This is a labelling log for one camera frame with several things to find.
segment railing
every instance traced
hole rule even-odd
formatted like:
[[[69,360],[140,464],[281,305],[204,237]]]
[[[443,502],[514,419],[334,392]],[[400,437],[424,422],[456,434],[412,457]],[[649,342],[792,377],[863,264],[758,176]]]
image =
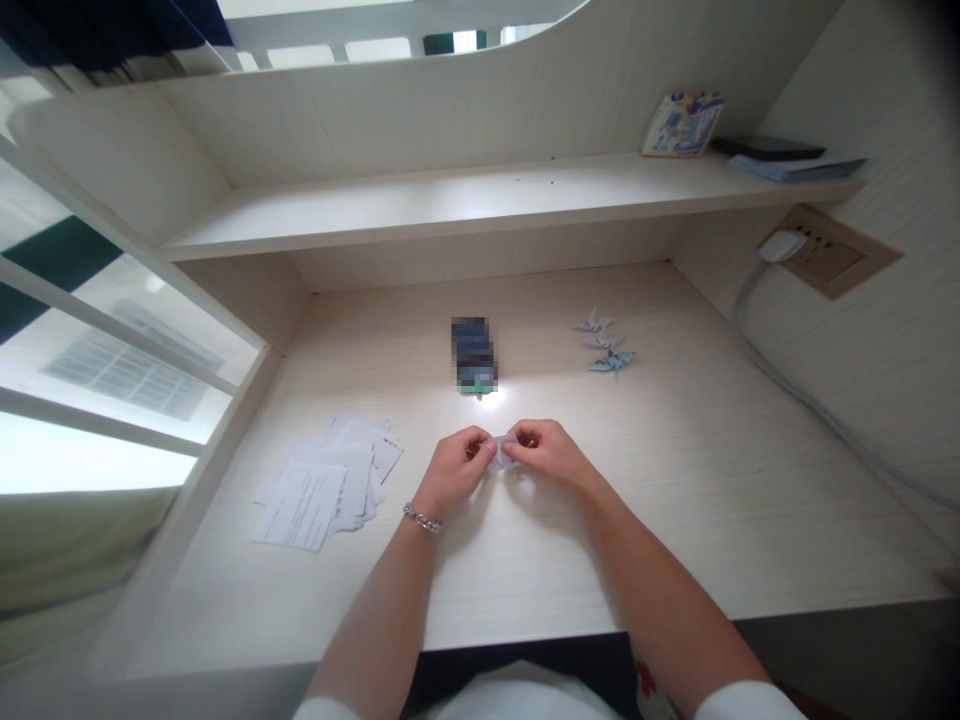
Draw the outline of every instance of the railing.
[[[272,67],[269,50],[326,45],[337,62],[346,62],[347,43],[406,38],[413,57],[423,55],[427,35],[483,30],[487,47],[500,43],[505,27],[554,23],[584,0],[414,0],[385,5],[313,10],[233,18],[227,27],[238,52],[250,53],[257,67]]]

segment bracelet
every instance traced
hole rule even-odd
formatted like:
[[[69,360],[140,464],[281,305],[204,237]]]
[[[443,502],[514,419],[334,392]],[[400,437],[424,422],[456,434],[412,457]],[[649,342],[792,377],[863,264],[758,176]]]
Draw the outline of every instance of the bracelet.
[[[416,510],[413,509],[413,505],[407,503],[403,506],[403,514],[407,517],[413,518],[416,521],[417,525],[422,527],[424,530],[429,530],[430,532],[436,534],[443,530],[443,523],[439,520],[428,520],[423,515],[420,515]]]

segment paper slip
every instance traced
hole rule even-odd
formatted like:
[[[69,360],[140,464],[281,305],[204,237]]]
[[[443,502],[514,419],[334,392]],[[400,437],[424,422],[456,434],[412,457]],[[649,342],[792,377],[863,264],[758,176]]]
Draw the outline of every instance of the paper slip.
[[[299,441],[290,450],[287,464],[254,497],[258,505],[274,507],[278,497],[287,497],[291,468],[339,467],[345,472],[334,511],[326,525],[329,537],[345,530],[358,530],[377,516],[385,499],[381,484],[396,465],[403,449],[388,432],[387,420],[338,415],[318,436]]]
[[[487,470],[489,472],[498,473],[501,470],[509,470],[510,468],[519,465],[516,460],[503,451],[503,444],[505,442],[518,442],[517,436],[513,433],[509,433],[508,435],[490,438],[489,440],[485,440],[484,442],[480,443],[481,445],[489,445],[493,443],[497,446],[497,454],[493,456],[493,460],[491,460],[490,464],[487,465]]]
[[[330,430],[321,436],[320,444],[327,447],[337,442],[358,441],[373,443],[373,477],[377,485],[382,485],[403,455],[403,448],[394,435],[355,420],[347,420],[339,425],[334,420]]]
[[[337,509],[330,524],[331,534],[338,530],[356,530],[363,525],[367,487],[373,464],[373,445],[369,442],[349,443],[335,448],[309,448],[303,444],[291,453],[290,462],[307,465],[340,466],[347,472],[340,488]],[[282,488],[281,473],[267,485],[254,502],[269,505],[272,496]]]
[[[346,477],[343,467],[290,463],[271,493],[253,540],[318,552]]]

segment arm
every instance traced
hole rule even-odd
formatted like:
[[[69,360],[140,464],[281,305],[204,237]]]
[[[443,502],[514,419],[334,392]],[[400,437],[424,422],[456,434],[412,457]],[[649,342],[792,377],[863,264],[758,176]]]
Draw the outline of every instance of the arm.
[[[496,446],[477,427],[444,438],[414,495],[414,510],[443,521],[470,497]],[[423,646],[438,536],[404,518],[317,666],[307,697],[322,695],[364,720],[396,718]]]
[[[522,420],[503,451],[580,501],[630,639],[680,711],[693,717],[739,680],[770,682],[716,603],[654,537],[554,420]]]

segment curtain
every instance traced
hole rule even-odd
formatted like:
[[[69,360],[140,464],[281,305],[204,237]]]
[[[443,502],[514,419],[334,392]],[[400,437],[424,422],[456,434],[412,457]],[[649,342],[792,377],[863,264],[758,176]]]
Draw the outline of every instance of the curtain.
[[[216,0],[0,0],[0,39],[53,92],[241,69]]]
[[[0,677],[106,617],[178,490],[0,496]]]

